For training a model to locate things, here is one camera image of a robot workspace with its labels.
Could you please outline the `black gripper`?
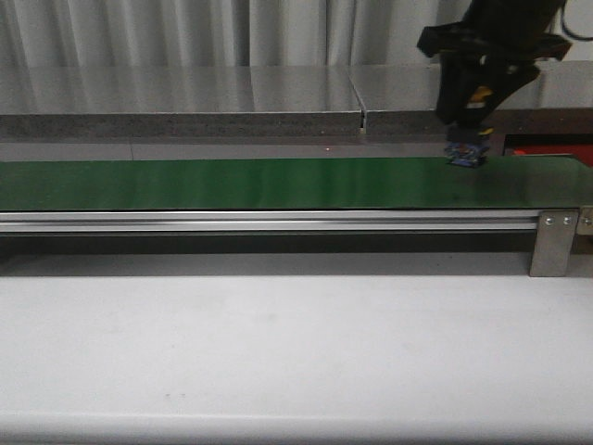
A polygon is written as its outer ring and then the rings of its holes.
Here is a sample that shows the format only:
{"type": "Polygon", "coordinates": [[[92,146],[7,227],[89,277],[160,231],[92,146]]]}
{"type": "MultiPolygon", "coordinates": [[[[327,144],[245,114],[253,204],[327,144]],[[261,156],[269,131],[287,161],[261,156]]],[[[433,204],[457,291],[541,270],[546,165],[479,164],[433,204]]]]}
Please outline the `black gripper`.
{"type": "Polygon", "coordinates": [[[473,125],[484,132],[485,119],[539,76],[536,60],[562,60],[571,49],[567,38],[549,32],[564,5],[472,1],[461,20],[423,28],[417,47],[440,62],[436,116],[446,125],[473,125]]]}

